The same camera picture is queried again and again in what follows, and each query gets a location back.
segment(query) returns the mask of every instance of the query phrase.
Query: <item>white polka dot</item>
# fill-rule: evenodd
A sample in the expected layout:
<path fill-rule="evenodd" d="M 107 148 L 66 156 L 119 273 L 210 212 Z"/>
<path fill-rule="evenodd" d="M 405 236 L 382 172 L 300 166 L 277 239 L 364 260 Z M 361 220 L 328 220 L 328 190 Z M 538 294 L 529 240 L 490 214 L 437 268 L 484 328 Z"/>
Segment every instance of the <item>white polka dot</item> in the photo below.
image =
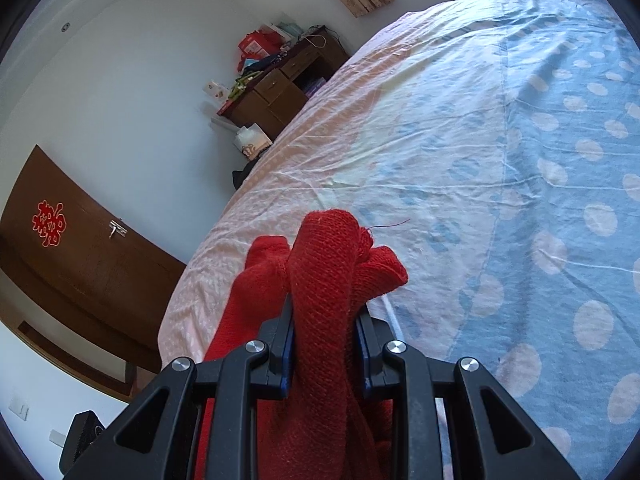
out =
<path fill-rule="evenodd" d="M 488 62 L 493 62 L 495 56 L 496 53 L 493 45 L 486 46 L 482 50 L 482 58 Z"/>
<path fill-rule="evenodd" d="M 616 74 L 615 72 L 607 72 L 605 77 L 611 81 L 624 81 L 624 78 L 620 74 Z"/>
<path fill-rule="evenodd" d="M 604 127 L 607 131 L 616 137 L 617 139 L 625 139 L 628 136 L 629 131 L 626 129 L 626 126 L 622 124 L 620 121 L 615 119 L 610 119 L 604 123 Z"/>
<path fill-rule="evenodd" d="M 543 114 L 541 112 L 531 114 L 531 120 L 537 127 L 546 132 L 552 132 L 560 125 L 553 115 Z"/>
<path fill-rule="evenodd" d="M 548 231 L 540 231 L 531 244 L 531 259 L 547 274 L 558 274 L 566 264 L 566 245 Z"/>
<path fill-rule="evenodd" d="M 602 86 L 600 83 L 589 83 L 587 85 L 587 89 L 592 94 L 596 94 L 599 96 L 605 96 L 609 93 L 609 91 L 607 91 L 607 89 L 604 88 L 604 86 Z"/>
<path fill-rule="evenodd" d="M 640 406 L 640 375 L 624 376 L 613 388 L 607 406 L 611 424 L 624 424 Z"/>
<path fill-rule="evenodd" d="M 585 112 L 587 111 L 587 103 L 584 99 L 577 95 L 569 95 L 564 98 L 564 107 L 571 112 Z"/>
<path fill-rule="evenodd" d="M 531 74 L 528 78 L 529 84 L 533 86 L 538 92 L 546 92 L 549 90 L 549 85 L 539 75 Z"/>
<path fill-rule="evenodd" d="M 542 432 L 556 446 L 556 449 L 566 458 L 571 449 L 571 436 L 563 428 L 543 428 Z"/>
<path fill-rule="evenodd" d="M 591 139 L 578 140 L 578 142 L 575 143 L 575 151 L 591 162 L 600 160 L 604 154 L 602 147 L 595 140 Z"/>
<path fill-rule="evenodd" d="M 626 61 L 620 61 L 618 63 L 618 66 L 622 69 L 622 70 L 626 70 L 627 72 L 635 72 L 634 68 L 629 65 L 628 62 Z"/>
<path fill-rule="evenodd" d="M 515 189 L 506 189 L 500 196 L 500 220 L 513 220 L 523 205 L 520 193 Z"/>
<path fill-rule="evenodd" d="M 640 119 L 640 106 L 635 103 L 627 103 L 625 105 L 626 113 L 632 116 L 634 119 Z"/>
<path fill-rule="evenodd" d="M 505 135 L 507 137 L 507 151 L 512 152 L 513 150 L 517 150 L 522 140 L 520 130 L 517 128 L 507 130 Z"/>
<path fill-rule="evenodd" d="M 495 378 L 511 397 L 521 397 L 536 385 L 541 371 L 542 362 L 536 349 L 521 343 L 500 358 Z"/>
<path fill-rule="evenodd" d="M 600 350 L 613 332 L 613 314 L 601 301 L 583 303 L 574 316 L 574 335 L 585 350 Z"/>
<path fill-rule="evenodd" d="M 504 302 L 504 287 L 493 276 L 483 274 L 471 303 L 471 315 L 486 317 L 498 312 Z"/>
<path fill-rule="evenodd" d="M 636 292 L 640 294 L 640 260 L 636 260 L 634 263 L 634 287 L 636 288 Z"/>
<path fill-rule="evenodd" d="M 555 70 L 552 70 L 551 73 L 558 79 L 571 79 L 572 77 L 571 72 L 565 70 L 564 68 L 556 68 Z"/>
<path fill-rule="evenodd" d="M 629 198 L 640 202 L 640 176 L 634 173 L 627 173 L 622 178 L 622 187 L 625 188 Z"/>
<path fill-rule="evenodd" d="M 538 169 L 544 178 L 552 186 L 564 186 L 568 180 L 565 168 L 551 160 L 538 159 Z"/>
<path fill-rule="evenodd" d="M 588 204 L 583 216 L 587 227 L 598 236 L 611 236 L 618 228 L 615 211 L 602 202 Z"/>

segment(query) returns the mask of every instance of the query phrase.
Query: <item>bed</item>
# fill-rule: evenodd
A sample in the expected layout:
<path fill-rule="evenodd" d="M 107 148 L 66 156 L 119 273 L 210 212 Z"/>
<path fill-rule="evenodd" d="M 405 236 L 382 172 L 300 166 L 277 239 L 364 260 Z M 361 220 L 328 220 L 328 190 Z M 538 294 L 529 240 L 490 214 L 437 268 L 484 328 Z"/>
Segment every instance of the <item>bed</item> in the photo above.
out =
<path fill-rule="evenodd" d="M 409 273 L 372 315 L 428 356 L 480 359 L 581 478 L 604 478 L 640 426 L 638 73 L 605 0 L 406 14 L 233 196 L 170 301 L 163 363 L 202 360 L 255 237 L 292 242 L 308 211 L 344 208 L 390 226 L 376 244 Z"/>

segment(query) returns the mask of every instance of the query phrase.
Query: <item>wooden door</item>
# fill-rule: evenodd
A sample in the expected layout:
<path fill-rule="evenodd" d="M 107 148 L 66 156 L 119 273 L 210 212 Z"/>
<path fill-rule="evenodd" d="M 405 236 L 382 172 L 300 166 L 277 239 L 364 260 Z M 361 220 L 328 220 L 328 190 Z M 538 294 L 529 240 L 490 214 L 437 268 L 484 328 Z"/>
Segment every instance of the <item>wooden door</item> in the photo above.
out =
<path fill-rule="evenodd" d="M 111 221 L 125 230 L 111 235 Z M 0 267 L 74 332 L 147 370 L 184 264 L 115 218 L 36 146 L 0 219 Z"/>

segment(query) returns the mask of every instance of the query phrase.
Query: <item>red cloth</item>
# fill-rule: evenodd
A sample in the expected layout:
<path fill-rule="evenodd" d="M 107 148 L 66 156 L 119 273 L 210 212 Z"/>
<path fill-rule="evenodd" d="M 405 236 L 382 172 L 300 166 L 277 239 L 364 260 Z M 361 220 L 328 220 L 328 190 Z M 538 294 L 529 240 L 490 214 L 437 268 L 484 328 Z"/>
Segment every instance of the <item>red cloth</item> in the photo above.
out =
<path fill-rule="evenodd" d="M 388 247 L 373 248 L 346 211 L 309 213 L 289 251 L 283 237 L 256 238 L 234 281 L 205 360 L 224 357 L 280 315 L 292 294 L 296 367 L 289 397 L 258 403 L 260 480 L 382 480 L 390 464 L 390 402 L 364 402 L 351 365 L 353 321 L 407 274 Z M 207 404 L 195 478 L 204 466 L 213 402 Z"/>

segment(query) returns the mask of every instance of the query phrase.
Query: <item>red bag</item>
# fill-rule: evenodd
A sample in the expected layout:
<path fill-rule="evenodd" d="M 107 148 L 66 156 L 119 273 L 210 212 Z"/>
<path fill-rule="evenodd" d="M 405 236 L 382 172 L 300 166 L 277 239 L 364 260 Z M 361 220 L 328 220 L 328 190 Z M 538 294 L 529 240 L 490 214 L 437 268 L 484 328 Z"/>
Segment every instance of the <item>red bag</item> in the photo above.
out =
<path fill-rule="evenodd" d="M 238 44 L 238 48 L 244 53 L 248 59 L 264 59 L 272 54 L 277 54 L 280 47 L 271 43 L 266 34 L 254 30 L 251 34 L 247 34 Z"/>

